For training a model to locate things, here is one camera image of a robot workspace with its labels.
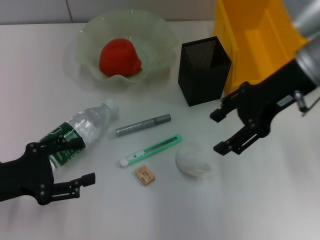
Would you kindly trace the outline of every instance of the red tomato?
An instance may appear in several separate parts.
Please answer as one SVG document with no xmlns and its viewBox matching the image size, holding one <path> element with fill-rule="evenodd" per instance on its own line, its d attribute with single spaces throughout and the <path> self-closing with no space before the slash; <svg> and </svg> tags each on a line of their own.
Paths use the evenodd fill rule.
<svg viewBox="0 0 320 240">
<path fill-rule="evenodd" d="M 141 60 L 132 42 L 118 38 L 108 42 L 102 49 L 99 68 L 109 77 L 117 74 L 130 77 L 140 71 Z"/>
</svg>

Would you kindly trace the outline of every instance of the yellow container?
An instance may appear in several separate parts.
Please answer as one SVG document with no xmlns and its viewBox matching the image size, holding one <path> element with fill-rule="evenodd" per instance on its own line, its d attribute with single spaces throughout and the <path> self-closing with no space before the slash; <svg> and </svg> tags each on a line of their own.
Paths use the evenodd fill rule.
<svg viewBox="0 0 320 240">
<path fill-rule="evenodd" d="M 213 35 L 232 61 L 224 93 L 258 84 L 294 58 L 304 39 L 282 0 L 217 0 Z"/>
</svg>

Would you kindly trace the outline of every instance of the white wall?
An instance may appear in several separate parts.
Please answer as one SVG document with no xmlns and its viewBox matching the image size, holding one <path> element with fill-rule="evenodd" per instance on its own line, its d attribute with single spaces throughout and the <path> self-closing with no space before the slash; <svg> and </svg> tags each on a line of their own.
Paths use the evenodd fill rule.
<svg viewBox="0 0 320 240">
<path fill-rule="evenodd" d="M 0 24 L 71 23 L 66 0 L 0 0 Z"/>
<path fill-rule="evenodd" d="M 216 0 L 0 0 L 0 25 L 86 23 L 113 9 L 143 9 L 169 21 L 212 20 Z"/>
</svg>

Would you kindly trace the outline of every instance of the green utility knife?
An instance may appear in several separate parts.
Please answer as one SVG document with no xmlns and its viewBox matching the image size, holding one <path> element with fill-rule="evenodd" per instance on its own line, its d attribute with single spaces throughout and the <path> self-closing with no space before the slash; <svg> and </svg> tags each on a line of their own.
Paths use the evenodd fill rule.
<svg viewBox="0 0 320 240">
<path fill-rule="evenodd" d="M 173 135 L 172 137 L 169 137 L 161 142 L 158 142 L 152 146 L 149 146 L 141 151 L 137 151 L 124 159 L 120 161 L 121 167 L 125 168 L 127 166 L 130 166 L 131 164 L 134 164 L 136 162 L 139 162 L 142 159 L 146 159 L 153 154 L 159 153 L 162 150 L 165 150 L 167 148 L 170 148 L 171 146 L 180 143 L 182 140 L 182 137 L 180 134 Z"/>
</svg>

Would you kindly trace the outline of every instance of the clear glass bowl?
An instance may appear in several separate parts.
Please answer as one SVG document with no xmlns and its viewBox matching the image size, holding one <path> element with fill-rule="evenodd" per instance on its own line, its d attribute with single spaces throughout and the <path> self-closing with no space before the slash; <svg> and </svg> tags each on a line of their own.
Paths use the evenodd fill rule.
<svg viewBox="0 0 320 240">
<path fill-rule="evenodd" d="M 102 48 L 113 39 L 130 40 L 141 59 L 142 70 L 130 77 L 108 77 L 99 69 Z M 143 10 L 114 10 L 89 21 L 77 38 L 76 60 L 86 65 L 100 81 L 120 78 L 129 82 L 144 79 L 148 74 L 165 69 L 175 58 L 178 40 L 168 23 Z"/>
</svg>

